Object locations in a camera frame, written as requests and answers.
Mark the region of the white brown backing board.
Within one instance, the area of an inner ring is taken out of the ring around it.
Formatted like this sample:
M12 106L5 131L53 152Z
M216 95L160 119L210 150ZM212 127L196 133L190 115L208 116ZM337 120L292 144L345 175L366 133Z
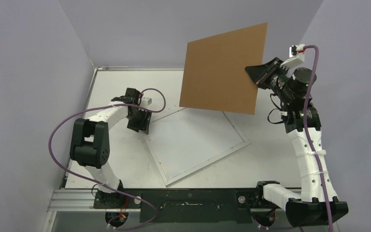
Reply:
M267 23L187 44L181 107L253 115L257 86L245 71L263 63Z

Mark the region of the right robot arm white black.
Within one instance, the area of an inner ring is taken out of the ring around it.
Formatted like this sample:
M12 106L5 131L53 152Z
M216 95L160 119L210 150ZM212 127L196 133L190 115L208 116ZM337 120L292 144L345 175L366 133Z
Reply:
M294 147L301 181L300 193L276 181L258 182L255 204L266 207L273 203L280 207L293 227L332 227L348 213L348 204L339 200L325 162L321 121L310 95L317 79L315 70L297 68L287 76L288 68L274 58L262 65L247 66L245 71L258 88L271 90L280 100L276 109Z

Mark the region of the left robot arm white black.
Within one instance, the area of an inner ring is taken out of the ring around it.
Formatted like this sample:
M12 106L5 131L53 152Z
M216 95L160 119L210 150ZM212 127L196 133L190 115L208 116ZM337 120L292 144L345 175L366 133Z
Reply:
M107 108L74 122L70 158L90 173L99 186L96 197L112 208L122 207L127 198L122 181L108 162L111 155L109 131L126 118L128 129L148 133L152 113L146 111L146 107L151 103L144 93L127 88L123 96L112 98Z

